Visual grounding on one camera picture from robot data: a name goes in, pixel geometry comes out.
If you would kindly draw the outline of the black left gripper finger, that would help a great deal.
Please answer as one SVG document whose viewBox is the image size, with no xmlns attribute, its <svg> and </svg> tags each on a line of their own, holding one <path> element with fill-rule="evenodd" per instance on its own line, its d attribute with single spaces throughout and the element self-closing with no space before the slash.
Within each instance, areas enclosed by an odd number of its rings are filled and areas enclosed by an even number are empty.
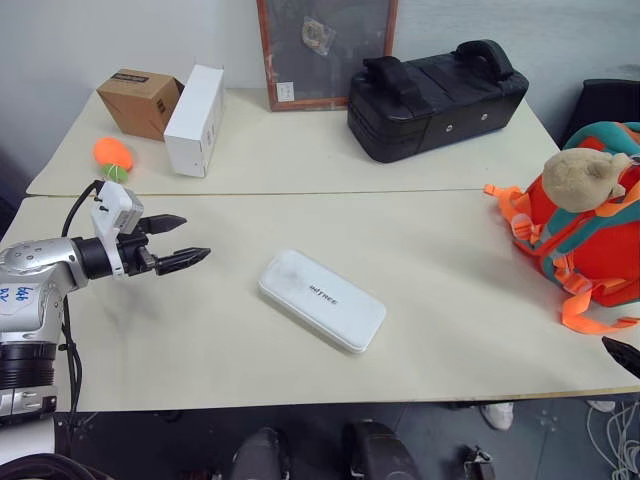
<svg viewBox="0 0 640 480">
<path fill-rule="evenodd" d="M 189 247 L 181 249 L 169 256 L 156 257 L 154 269 L 158 276 L 177 272 L 199 263 L 210 253 L 210 248 Z"/>
<path fill-rule="evenodd" d="M 177 215 L 161 214 L 141 218 L 137 228 L 146 235 L 156 235 L 176 229 L 186 222 L 186 218 Z"/>
</svg>

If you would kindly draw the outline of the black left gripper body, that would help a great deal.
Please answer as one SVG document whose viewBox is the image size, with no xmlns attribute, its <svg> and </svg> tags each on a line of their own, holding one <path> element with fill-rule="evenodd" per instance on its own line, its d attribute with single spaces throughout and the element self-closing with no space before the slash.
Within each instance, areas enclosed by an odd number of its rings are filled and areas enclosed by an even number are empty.
<svg viewBox="0 0 640 480">
<path fill-rule="evenodd" d="M 149 239 L 142 230 L 117 235 L 117 249 L 127 276 L 135 276 L 156 268 L 157 258 L 147 250 Z"/>
</svg>

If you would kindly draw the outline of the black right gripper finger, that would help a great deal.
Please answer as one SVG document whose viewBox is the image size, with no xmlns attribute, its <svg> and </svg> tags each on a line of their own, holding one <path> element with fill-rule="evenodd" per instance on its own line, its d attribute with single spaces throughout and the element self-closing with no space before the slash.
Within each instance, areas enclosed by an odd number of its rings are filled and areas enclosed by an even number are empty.
<svg viewBox="0 0 640 480">
<path fill-rule="evenodd" d="M 604 336 L 604 348 L 625 370 L 640 378 L 640 351 L 630 344 Z"/>
</svg>

